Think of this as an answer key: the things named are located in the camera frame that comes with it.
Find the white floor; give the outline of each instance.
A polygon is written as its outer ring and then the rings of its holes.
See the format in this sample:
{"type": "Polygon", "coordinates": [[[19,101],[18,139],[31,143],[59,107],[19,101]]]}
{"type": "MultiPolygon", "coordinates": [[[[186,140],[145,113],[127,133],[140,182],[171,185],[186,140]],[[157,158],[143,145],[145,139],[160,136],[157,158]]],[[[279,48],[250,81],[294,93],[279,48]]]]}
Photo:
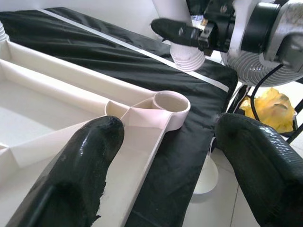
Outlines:
{"type": "MultiPolygon", "coordinates": [[[[279,86],[277,89],[290,98],[293,107],[303,98],[300,95],[303,85],[297,82],[279,86]]],[[[298,115],[298,123],[303,123],[303,113],[298,115]]],[[[303,133],[291,146],[303,157],[303,133]]],[[[260,227],[224,153],[215,149],[211,157],[219,170],[219,182],[211,192],[193,195],[183,227],[260,227]]]]}

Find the black cloth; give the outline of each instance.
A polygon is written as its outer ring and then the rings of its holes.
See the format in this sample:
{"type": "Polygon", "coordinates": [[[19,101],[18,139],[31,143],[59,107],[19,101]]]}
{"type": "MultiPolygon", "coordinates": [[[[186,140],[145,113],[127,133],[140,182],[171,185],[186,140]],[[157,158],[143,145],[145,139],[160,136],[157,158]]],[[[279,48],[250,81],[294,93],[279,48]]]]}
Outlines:
{"type": "Polygon", "coordinates": [[[215,128],[261,227],[303,226],[303,159],[271,127],[227,113],[215,128]]]}
{"type": "MultiPolygon", "coordinates": [[[[169,46],[65,8],[48,9],[171,60],[169,46]]],[[[185,95],[191,110],[180,130],[166,133],[126,226],[178,227],[197,182],[217,116],[235,90],[234,70],[206,60],[197,72],[227,85],[229,93],[157,60],[39,11],[2,12],[11,41],[150,89],[185,95]]]]}

